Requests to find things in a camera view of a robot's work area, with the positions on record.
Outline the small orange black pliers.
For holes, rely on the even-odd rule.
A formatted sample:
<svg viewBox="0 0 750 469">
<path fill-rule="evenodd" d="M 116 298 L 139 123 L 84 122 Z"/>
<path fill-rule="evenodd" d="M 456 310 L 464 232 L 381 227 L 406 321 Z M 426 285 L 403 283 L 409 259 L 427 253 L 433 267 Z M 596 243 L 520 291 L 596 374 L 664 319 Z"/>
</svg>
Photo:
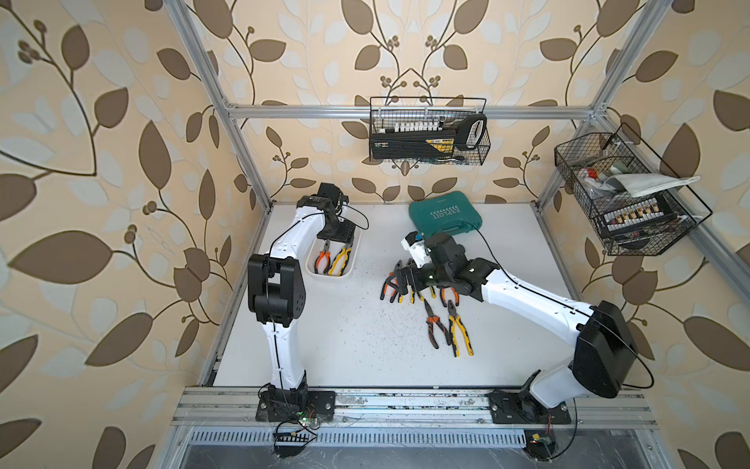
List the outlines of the small orange black pliers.
<svg viewBox="0 0 750 469">
<path fill-rule="evenodd" d="M 325 240 L 322 250 L 320 250 L 316 261 L 314 261 L 314 273 L 317 275 L 327 275 L 331 266 L 330 241 Z"/>
</svg>

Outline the white plastic storage box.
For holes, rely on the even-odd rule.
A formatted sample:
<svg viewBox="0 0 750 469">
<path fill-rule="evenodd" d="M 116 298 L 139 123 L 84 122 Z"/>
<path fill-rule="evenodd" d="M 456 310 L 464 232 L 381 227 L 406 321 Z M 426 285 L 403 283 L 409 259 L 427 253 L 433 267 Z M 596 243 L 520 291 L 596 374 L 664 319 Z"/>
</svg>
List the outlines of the white plastic storage box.
<svg viewBox="0 0 750 469">
<path fill-rule="evenodd" d="M 316 238 L 304 263 L 305 270 L 321 281 L 345 281 L 355 267 L 361 230 L 355 229 L 350 242 L 332 242 Z"/>
</svg>

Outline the yellow black combination pliers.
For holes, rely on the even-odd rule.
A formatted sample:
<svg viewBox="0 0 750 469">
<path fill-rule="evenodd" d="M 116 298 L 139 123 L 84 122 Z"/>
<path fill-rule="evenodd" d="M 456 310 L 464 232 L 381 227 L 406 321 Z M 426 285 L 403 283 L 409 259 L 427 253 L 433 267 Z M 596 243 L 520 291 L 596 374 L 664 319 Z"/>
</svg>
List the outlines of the yellow black combination pliers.
<svg viewBox="0 0 750 469">
<path fill-rule="evenodd" d="M 345 243 L 335 258 L 327 272 L 331 277 L 342 277 L 346 273 L 346 269 L 349 264 L 353 244 L 351 242 Z"/>
<path fill-rule="evenodd" d="M 410 304 L 414 304 L 416 302 L 416 297 L 417 294 L 410 286 L 404 287 L 398 294 L 398 302 L 402 303 L 404 301 L 408 301 Z"/>
<path fill-rule="evenodd" d="M 470 357 L 474 356 L 474 350 L 471 338 L 466 330 L 460 315 L 457 313 L 456 305 L 453 301 L 447 301 L 447 312 L 449 319 L 449 334 L 451 337 L 451 347 L 455 358 L 460 356 L 459 342 L 463 340 L 466 351 Z"/>
</svg>

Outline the Greener orange black pliers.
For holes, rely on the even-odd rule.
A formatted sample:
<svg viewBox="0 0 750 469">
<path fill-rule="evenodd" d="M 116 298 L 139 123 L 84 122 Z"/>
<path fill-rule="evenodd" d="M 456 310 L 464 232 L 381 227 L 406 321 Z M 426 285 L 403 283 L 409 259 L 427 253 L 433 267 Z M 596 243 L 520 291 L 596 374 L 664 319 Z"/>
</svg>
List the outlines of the Greener orange black pliers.
<svg viewBox="0 0 750 469">
<path fill-rule="evenodd" d="M 439 297 L 441 297 L 441 304 L 445 308 L 448 308 L 449 302 L 455 307 L 460 305 L 460 295 L 453 287 L 442 287 L 439 290 Z"/>
</svg>

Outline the orange handled long-nose pliers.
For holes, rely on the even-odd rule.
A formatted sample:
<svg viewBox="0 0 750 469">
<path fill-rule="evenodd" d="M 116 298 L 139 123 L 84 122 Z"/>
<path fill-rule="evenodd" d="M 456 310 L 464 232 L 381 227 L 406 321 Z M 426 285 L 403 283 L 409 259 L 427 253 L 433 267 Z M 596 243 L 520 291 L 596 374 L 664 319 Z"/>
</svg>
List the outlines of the orange handled long-nose pliers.
<svg viewBox="0 0 750 469">
<path fill-rule="evenodd" d="M 435 328 L 438 328 L 439 331 L 443 334 L 443 337 L 445 338 L 445 342 L 448 346 L 451 345 L 451 336 L 449 330 L 445 327 L 443 322 L 441 321 L 441 318 L 437 316 L 430 305 L 430 303 L 427 300 L 423 301 L 424 308 L 427 314 L 427 327 L 428 327 L 428 337 L 431 341 L 432 346 L 439 350 L 439 341 L 436 338 L 435 334 Z"/>
</svg>

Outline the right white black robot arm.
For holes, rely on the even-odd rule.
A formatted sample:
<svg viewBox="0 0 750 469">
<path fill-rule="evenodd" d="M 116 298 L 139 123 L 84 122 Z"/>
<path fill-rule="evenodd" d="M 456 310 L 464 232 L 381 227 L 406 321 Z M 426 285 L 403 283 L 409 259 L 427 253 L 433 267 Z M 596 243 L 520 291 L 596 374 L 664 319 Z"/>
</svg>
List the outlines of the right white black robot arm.
<svg viewBox="0 0 750 469">
<path fill-rule="evenodd" d="M 614 399 L 638 358 L 633 335 L 613 304 L 595 306 L 556 295 L 486 259 L 422 267 L 411 261 L 394 268 L 384 285 L 402 296 L 429 287 L 453 288 L 531 320 L 568 343 L 572 355 L 552 369 L 533 373 L 517 394 L 521 404 L 533 410 L 550 410 L 586 394 Z"/>
</svg>

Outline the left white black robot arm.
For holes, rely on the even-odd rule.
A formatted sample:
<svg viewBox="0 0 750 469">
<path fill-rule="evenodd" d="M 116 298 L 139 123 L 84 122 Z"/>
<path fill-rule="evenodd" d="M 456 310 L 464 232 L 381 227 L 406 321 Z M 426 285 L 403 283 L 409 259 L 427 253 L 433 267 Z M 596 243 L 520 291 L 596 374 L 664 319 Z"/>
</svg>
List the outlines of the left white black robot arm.
<svg viewBox="0 0 750 469">
<path fill-rule="evenodd" d="M 335 185 L 322 183 L 313 195 L 296 204 L 294 218 L 271 243 L 247 263 L 249 311 L 263 324 L 271 352 L 267 408 L 302 412 L 310 398 L 299 351 L 297 320 L 304 312 L 303 265 L 315 242 L 339 243 L 349 249 L 357 225 L 344 216 L 349 197 Z"/>
</svg>

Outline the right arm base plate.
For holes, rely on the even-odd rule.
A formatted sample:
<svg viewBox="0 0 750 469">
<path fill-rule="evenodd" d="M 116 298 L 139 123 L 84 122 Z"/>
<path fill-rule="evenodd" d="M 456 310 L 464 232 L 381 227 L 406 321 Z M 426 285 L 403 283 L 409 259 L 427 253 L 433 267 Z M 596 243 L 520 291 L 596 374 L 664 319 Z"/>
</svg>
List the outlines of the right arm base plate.
<svg viewBox="0 0 750 469">
<path fill-rule="evenodd" d="M 494 424 L 572 424 L 565 405 L 545 408 L 526 392 L 493 390 L 487 395 L 487 400 Z"/>
</svg>

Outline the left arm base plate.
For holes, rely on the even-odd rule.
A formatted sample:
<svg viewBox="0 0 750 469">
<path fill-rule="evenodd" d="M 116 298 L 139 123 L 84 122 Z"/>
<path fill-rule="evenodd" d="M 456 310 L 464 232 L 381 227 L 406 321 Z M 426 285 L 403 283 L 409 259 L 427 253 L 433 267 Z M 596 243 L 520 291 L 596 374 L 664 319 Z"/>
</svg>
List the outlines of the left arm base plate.
<svg viewBox="0 0 750 469">
<path fill-rule="evenodd" d="M 281 423 L 287 420 L 311 419 L 314 423 L 330 422 L 336 408 L 336 393 L 316 390 L 282 390 L 269 387 L 259 394 L 255 419 Z"/>
</svg>

